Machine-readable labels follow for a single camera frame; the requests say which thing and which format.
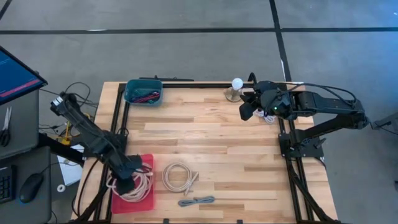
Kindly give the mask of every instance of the red tray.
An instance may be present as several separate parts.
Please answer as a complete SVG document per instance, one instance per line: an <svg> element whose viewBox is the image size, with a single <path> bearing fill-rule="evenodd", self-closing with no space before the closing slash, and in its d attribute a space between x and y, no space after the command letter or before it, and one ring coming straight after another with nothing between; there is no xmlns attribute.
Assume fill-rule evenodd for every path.
<svg viewBox="0 0 398 224"><path fill-rule="evenodd" d="M152 167L152 170L155 170L155 162L154 156L152 154L141 155L142 161L149 164ZM143 212L143 211L151 211L155 209L155 175L152 177L153 185L149 190L148 196L137 203L127 202L121 199L118 195L112 192L112 213L113 214L122 214L122 213L131 213L131 212Z"/></svg>

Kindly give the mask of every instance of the computer mouse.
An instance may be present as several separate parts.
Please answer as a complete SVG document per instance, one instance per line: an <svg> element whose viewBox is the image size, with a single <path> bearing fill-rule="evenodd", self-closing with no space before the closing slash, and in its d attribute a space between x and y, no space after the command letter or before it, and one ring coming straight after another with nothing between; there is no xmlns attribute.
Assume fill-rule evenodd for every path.
<svg viewBox="0 0 398 224"><path fill-rule="evenodd" d="M30 175L19 190L19 200L22 203L29 203L35 199L36 194L42 185L43 179L44 176L42 173Z"/></svg>

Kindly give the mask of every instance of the keyboard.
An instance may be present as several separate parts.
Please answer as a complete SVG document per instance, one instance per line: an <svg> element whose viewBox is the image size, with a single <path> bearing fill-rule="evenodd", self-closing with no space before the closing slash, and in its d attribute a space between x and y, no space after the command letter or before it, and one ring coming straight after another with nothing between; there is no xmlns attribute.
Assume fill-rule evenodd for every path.
<svg viewBox="0 0 398 224"><path fill-rule="evenodd" d="M16 167L0 167L0 204L15 199Z"/></svg>

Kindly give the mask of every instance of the gray cable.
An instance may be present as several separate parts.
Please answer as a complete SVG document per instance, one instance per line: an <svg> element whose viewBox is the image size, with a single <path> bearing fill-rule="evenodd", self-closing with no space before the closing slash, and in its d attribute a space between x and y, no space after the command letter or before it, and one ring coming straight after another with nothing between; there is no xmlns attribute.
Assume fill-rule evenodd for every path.
<svg viewBox="0 0 398 224"><path fill-rule="evenodd" d="M186 207L196 203L213 203L215 200L216 199L213 196L207 196L204 198L193 198L193 200L181 200L178 201L178 205L181 207Z"/></svg>

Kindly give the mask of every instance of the scissors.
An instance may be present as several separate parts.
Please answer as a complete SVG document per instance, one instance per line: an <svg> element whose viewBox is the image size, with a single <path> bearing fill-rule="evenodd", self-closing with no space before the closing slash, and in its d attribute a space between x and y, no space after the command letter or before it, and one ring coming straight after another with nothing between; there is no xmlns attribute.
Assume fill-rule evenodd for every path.
<svg viewBox="0 0 398 224"><path fill-rule="evenodd" d="M0 145L6 147L10 142L11 135L9 130L10 119L11 119L12 107L7 108L6 118L4 119L4 126L0 131Z"/></svg>

